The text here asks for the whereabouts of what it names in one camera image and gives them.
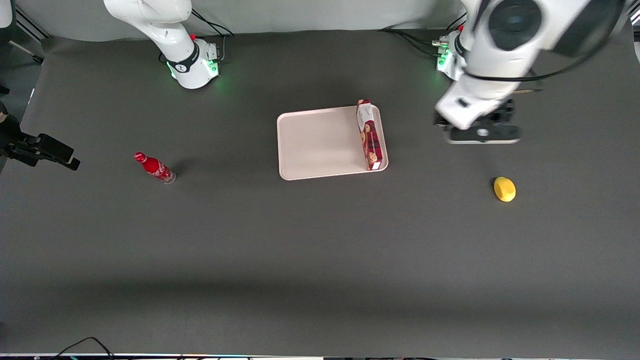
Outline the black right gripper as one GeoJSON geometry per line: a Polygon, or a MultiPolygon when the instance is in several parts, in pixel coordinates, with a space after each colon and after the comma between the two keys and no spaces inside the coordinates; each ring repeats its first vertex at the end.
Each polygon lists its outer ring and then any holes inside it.
{"type": "Polygon", "coordinates": [[[3,157],[34,167],[42,159],[40,153],[43,153],[55,164],[71,171],[78,170],[81,162],[73,157],[73,148],[44,133],[32,136],[23,132],[18,119],[10,114],[4,103],[0,103],[0,112],[0,150],[3,157]]]}

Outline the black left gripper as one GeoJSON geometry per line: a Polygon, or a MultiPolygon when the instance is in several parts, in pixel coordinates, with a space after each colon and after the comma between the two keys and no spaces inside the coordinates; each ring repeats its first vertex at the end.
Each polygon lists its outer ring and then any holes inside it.
{"type": "Polygon", "coordinates": [[[466,131],[485,129],[489,132],[516,132],[516,125],[512,123],[514,112],[515,102],[513,99],[508,99],[498,109],[474,120],[466,131]]]}

